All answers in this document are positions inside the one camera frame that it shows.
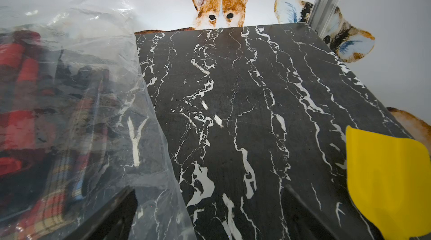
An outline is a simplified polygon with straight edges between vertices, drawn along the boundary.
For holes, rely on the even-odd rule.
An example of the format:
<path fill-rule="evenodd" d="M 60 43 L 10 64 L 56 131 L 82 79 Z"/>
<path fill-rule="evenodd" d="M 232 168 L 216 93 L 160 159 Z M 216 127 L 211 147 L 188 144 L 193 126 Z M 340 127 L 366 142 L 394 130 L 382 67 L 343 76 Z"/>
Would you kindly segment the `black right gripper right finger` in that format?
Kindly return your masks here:
<path fill-rule="evenodd" d="M 291 240 L 339 240 L 330 222 L 319 217 L 287 185 L 284 187 L 284 214 Z"/>

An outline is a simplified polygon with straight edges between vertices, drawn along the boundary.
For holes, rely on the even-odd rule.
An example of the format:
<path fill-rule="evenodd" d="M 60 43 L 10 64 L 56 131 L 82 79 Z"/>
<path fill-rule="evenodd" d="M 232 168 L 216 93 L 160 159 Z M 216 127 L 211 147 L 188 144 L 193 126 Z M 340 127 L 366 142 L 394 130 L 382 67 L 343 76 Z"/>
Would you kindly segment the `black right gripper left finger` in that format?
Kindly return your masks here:
<path fill-rule="evenodd" d="M 135 189 L 125 187 L 66 239 L 127 240 L 137 208 Z"/>

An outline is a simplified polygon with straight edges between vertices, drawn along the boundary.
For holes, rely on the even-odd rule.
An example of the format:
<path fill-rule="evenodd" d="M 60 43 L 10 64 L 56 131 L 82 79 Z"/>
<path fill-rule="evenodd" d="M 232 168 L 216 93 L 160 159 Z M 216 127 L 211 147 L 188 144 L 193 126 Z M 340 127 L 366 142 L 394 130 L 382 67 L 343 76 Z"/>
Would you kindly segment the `clear plastic vacuum bag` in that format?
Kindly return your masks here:
<path fill-rule="evenodd" d="M 1 238 L 196 238 L 127 0 L 1 8 Z"/>

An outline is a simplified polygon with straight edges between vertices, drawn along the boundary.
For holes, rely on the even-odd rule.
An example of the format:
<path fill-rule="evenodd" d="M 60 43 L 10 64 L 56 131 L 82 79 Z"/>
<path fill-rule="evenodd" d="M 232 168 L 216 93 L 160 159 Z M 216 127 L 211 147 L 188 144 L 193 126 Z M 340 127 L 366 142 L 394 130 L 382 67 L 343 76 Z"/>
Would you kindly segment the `red black plaid shirt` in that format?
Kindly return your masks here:
<path fill-rule="evenodd" d="M 38 240 L 94 197 L 110 71 L 73 66 L 28 30 L 1 33 L 1 238 Z"/>

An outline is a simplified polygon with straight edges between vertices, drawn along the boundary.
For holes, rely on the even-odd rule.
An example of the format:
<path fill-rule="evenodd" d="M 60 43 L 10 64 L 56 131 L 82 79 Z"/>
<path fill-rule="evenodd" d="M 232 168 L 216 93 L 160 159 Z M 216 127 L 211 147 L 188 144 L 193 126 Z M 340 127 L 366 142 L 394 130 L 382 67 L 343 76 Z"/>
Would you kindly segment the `yellow plastic spatula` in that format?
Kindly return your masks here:
<path fill-rule="evenodd" d="M 346 129 L 347 187 L 356 208 L 386 240 L 431 232 L 431 159 L 409 138 Z"/>

